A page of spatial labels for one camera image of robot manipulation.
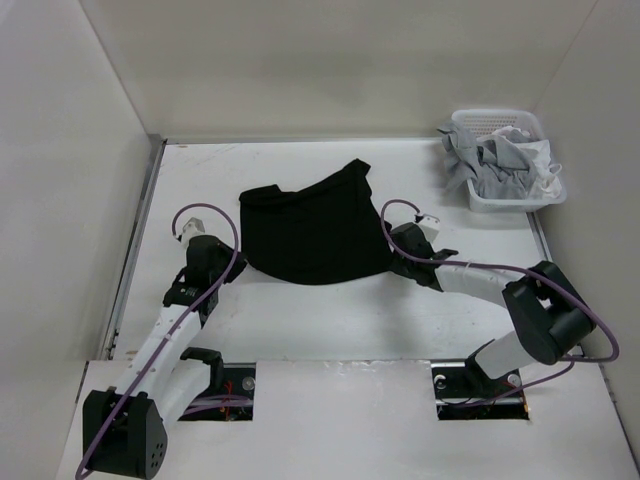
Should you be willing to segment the black tank top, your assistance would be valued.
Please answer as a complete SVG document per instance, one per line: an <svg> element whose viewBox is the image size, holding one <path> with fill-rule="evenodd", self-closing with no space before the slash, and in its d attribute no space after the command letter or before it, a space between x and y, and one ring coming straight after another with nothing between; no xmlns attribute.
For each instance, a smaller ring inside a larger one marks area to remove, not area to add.
<svg viewBox="0 0 640 480"><path fill-rule="evenodd" d="M300 285L330 285L385 273L392 253L367 181L354 159L299 191L269 185L239 196L241 250L256 270Z"/></svg>

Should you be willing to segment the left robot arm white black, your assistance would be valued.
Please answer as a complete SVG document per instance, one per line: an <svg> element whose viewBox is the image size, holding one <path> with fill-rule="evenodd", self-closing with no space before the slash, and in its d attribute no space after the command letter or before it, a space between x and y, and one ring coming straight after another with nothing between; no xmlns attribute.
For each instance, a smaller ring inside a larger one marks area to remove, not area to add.
<svg viewBox="0 0 640 480"><path fill-rule="evenodd" d="M152 479L168 447L168 429L197 395L214 398L224 373L216 352L192 348L218 304L220 287L246 261L237 246L200 234L189 239L186 264L165 293L159 316L121 377L92 390L82 405L82 459L75 476L93 472Z"/></svg>

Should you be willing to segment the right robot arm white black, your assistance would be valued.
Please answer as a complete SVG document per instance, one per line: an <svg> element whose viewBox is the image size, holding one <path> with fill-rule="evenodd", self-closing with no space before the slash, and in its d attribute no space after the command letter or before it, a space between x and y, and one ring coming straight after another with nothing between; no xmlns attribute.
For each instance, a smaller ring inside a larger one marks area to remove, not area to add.
<svg viewBox="0 0 640 480"><path fill-rule="evenodd" d="M560 292L527 274L448 264L458 252L434 251L415 223L396 227L389 235L394 244L393 273L438 292L490 302L508 312L513 330L481 346L465 361L464 384L475 395L489 394L500 378L530 364L556 364L596 327Z"/></svg>

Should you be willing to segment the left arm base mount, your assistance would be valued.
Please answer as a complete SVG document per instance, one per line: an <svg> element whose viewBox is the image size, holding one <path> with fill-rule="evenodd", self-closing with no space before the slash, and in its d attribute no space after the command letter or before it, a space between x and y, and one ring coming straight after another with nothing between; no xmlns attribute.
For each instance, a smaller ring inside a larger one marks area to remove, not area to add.
<svg viewBox="0 0 640 480"><path fill-rule="evenodd" d="M252 421L256 390L255 363L226 363L219 351L189 347L181 360L208 366L208 387L188 405L180 421Z"/></svg>

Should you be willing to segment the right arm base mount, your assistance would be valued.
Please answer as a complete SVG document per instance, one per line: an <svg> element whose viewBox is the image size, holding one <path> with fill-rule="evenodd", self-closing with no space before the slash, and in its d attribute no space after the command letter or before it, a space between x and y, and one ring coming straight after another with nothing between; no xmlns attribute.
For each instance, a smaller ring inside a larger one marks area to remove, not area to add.
<svg viewBox="0 0 640 480"><path fill-rule="evenodd" d="M497 378L468 368L464 361L432 362L436 414L441 421L528 420L518 370Z"/></svg>

